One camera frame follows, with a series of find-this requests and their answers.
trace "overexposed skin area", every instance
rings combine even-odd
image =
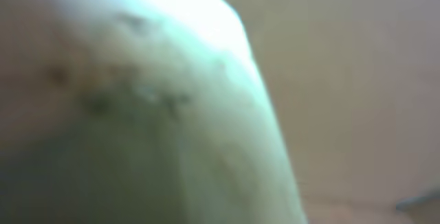
[[[0,0],[2,223],[306,223],[222,0]]]

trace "beige wall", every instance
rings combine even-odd
[[[440,186],[440,0],[228,0],[272,94],[311,223],[407,223]]]

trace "skin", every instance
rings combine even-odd
[[[306,223],[236,14],[162,1],[0,1],[2,223]]]

